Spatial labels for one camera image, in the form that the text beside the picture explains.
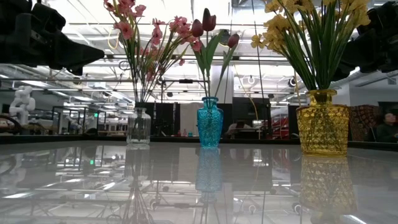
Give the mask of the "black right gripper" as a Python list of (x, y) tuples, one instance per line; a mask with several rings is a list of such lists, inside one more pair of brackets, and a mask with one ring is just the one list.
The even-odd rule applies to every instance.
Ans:
[(359, 37), (349, 41), (332, 78), (347, 78), (356, 67), (363, 73), (397, 70), (397, 2), (388, 1), (368, 11), (370, 23), (357, 28)]

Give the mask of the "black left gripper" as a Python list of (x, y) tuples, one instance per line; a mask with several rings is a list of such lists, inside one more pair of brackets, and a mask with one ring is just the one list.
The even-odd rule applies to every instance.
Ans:
[(70, 40), (66, 20), (41, 1), (1, 0), (1, 63), (51, 65), (83, 75), (83, 67), (104, 57), (100, 49)]

